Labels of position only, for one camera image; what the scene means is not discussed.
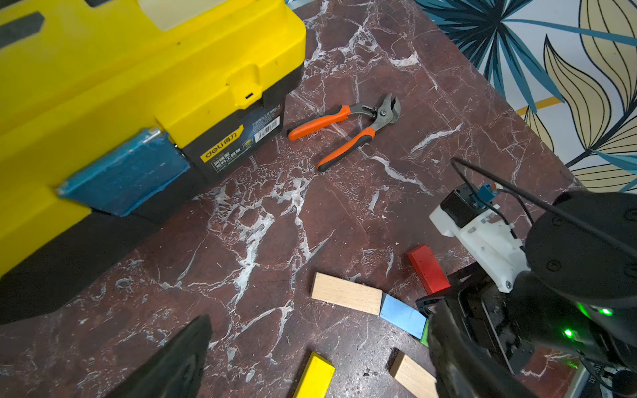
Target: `blue foam pad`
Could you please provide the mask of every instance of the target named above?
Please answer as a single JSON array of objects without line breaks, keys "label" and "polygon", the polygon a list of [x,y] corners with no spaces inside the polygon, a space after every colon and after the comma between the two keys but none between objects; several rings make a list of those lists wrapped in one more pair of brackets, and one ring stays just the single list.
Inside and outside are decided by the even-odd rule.
[{"label": "blue foam pad", "polygon": [[415,338],[422,339],[422,331],[425,329],[427,318],[417,310],[386,293],[383,293],[380,317]]},{"label": "blue foam pad", "polygon": [[75,173],[56,191],[63,198],[125,217],[190,169],[166,133],[141,133]]}]

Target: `pliers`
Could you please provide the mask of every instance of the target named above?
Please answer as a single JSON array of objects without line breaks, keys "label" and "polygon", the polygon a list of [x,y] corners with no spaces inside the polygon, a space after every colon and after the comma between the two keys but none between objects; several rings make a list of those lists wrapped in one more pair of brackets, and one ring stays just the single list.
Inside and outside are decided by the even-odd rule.
[{"label": "pliers", "polygon": [[339,112],[334,115],[323,116],[302,124],[295,129],[289,130],[287,137],[294,141],[295,139],[305,137],[308,134],[321,130],[323,127],[331,125],[332,123],[342,122],[350,115],[365,115],[372,118],[373,122],[371,126],[358,133],[358,135],[352,138],[347,144],[330,153],[318,163],[318,171],[323,172],[344,158],[351,151],[374,139],[376,131],[382,129],[388,124],[396,123],[396,120],[400,117],[400,112],[400,101],[398,101],[398,98],[394,98],[392,100],[392,94],[388,94],[379,108],[363,104],[356,104],[352,107],[343,105]]}]

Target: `natural wood block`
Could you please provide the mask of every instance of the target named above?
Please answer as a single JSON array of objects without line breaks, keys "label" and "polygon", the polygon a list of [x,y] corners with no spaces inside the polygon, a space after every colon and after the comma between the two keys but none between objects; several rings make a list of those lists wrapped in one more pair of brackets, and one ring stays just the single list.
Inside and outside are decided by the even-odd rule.
[{"label": "natural wood block", "polygon": [[378,316],[383,301],[383,291],[375,287],[316,273],[311,297]]},{"label": "natural wood block", "polygon": [[436,378],[402,351],[398,353],[389,374],[417,398],[438,398]]}]

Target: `black cable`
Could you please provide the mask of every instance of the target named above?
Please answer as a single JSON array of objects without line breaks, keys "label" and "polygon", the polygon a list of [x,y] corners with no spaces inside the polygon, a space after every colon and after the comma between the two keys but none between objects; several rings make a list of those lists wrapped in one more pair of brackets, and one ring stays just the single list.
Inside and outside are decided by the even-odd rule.
[{"label": "black cable", "polygon": [[[491,174],[490,172],[478,167],[478,166],[474,166],[471,163],[467,162],[464,159],[460,159],[458,157],[452,157],[451,158],[451,166],[454,168],[455,172],[458,173],[458,175],[460,175],[462,177],[462,179],[467,182],[466,177],[464,176],[464,174],[462,174],[459,170],[458,170],[458,166],[456,165],[456,163],[460,163],[462,164],[464,167],[471,169],[473,171],[475,171],[476,173],[485,176],[497,183],[499,183],[500,185],[502,185],[504,188],[507,188],[508,190],[516,193],[517,195],[523,197],[524,199],[528,200],[529,202],[543,208],[546,211],[550,211],[551,213],[560,216],[561,218],[565,219],[566,221],[570,222],[571,224],[575,225],[576,227],[578,227],[579,229],[581,229],[582,231],[588,232],[589,234],[595,236],[596,238],[608,243],[610,246],[613,246],[614,248],[621,250],[622,252],[628,254],[629,256],[631,256],[634,259],[637,259],[637,250],[635,250],[634,248],[630,247],[629,245],[621,242],[618,239],[613,238],[612,236],[610,236],[609,234],[593,227],[591,224],[588,224],[587,222],[584,222],[582,220],[580,220],[579,218],[571,215],[570,213],[555,207],[551,204],[548,204],[544,201],[542,201],[541,199],[538,199],[537,197],[531,195],[529,192],[526,192],[525,190],[516,187],[515,185],[511,184],[510,182],[503,180],[502,178]],[[475,190],[473,189],[473,187],[471,186],[471,184],[469,184],[469,187],[471,188],[471,190],[475,193]]]},{"label": "black cable", "polygon": [[535,223],[535,221],[533,221],[533,217],[531,217],[531,213],[529,212],[529,209],[526,207],[526,205],[522,201],[522,198],[519,197],[518,194],[512,191],[509,191],[508,189],[501,189],[500,192],[513,196],[515,200],[517,200],[520,206],[522,207],[522,210],[524,210],[524,214],[526,214],[526,218],[529,219],[529,222],[531,223],[531,225]]},{"label": "black cable", "polygon": [[[509,222],[509,220],[506,219],[505,215],[500,213],[495,207],[493,207],[493,205],[491,205],[490,203],[487,203],[485,201],[483,201],[480,196],[478,195],[478,192],[476,192],[476,190],[473,188],[473,185],[469,182],[469,180],[467,180],[467,177],[462,174],[455,166],[455,164],[451,163],[451,166],[454,168],[455,172],[458,173],[458,175],[460,176],[460,178],[462,178],[462,180],[464,181],[464,183],[467,185],[467,187],[469,187],[471,193],[473,194],[473,197],[475,199],[478,199],[482,204],[484,204],[486,207],[488,207],[491,211],[493,211],[495,214],[497,214],[500,218],[502,218],[502,221],[505,222],[506,225],[511,225],[511,223]],[[513,231],[513,229],[511,230],[511,235],[513,236],[514,239],[517,239],[517,235],[515,234],[515,232]]]}]

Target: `red marble surface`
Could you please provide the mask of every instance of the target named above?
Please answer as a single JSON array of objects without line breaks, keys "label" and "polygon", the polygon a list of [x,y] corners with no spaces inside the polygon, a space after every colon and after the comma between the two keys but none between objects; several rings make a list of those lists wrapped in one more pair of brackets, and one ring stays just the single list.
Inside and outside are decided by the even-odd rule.
[{"label": "red marble surface", "polygon": [[[403,105],[398,123],[324,174],[318,160],[367,120],[273,138],[71,303],[0,327],[0,395],[104,396],[201,313],[213,322],[201,397],[290,396],[310,351],[336,366],[329,397],[410,396],[387,371],[396,348],[433,373],[407,333],[311,300],[314,272],[414,304],[425,290],[411,249],[428,244],[446,272],[472,262],[428,218],[461,184],[451,156],[547,200],[572,176],[412,0],[317,0],[298,13],[307,61],[284,129],[388,92]],[[497,202],[525,236],[517,203]],[[572,377],[534,360],[547,364],[527,370],[535,391]]]},{"label": "red marble surface", "polygon": [[575,356],[547,347],[537,347],[533,358],[518,375],[518,380],[541,398],[563,398],[571,386],[576,369],[581,366]]}]

